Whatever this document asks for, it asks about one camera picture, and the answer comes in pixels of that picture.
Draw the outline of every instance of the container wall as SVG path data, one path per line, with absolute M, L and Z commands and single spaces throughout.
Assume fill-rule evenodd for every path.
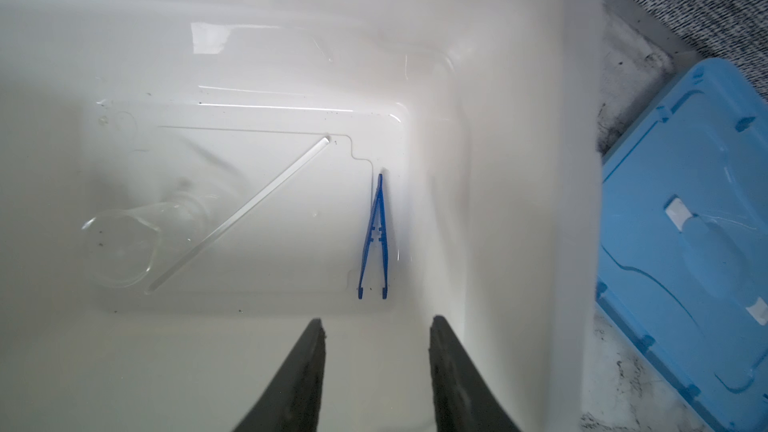
M 0 0 L 7 426 L 231 428 L 321 316 L 320 428 L 429 430 L 434 314 L 521 428 L 567 424 L 581 364 L 563 350 L 594 280 L 599 162 L 575 124 L 597 2 Z M 177 273 L 84 271 L 101 211 L 203 189 L 215 226 L 323 137 Z M 379 172 L 389 297 L 374 248 L 360 301 Z

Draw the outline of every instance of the white label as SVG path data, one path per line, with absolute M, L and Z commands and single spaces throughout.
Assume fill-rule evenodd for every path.
M 757 302 L 746 308 L 746 311 L 757 321 L 760 325 L 768 324 L 768 305 L 763 301 L 762 297 L 757 298 Z
M 685 224 L 685 221 L 694 216 L 690 213 L 688 207 L 683 204 L 683 201 L 680 200 L 680 197 L 675 197 L 664 211 L 680 232 L 683 231 L 683 224 Z

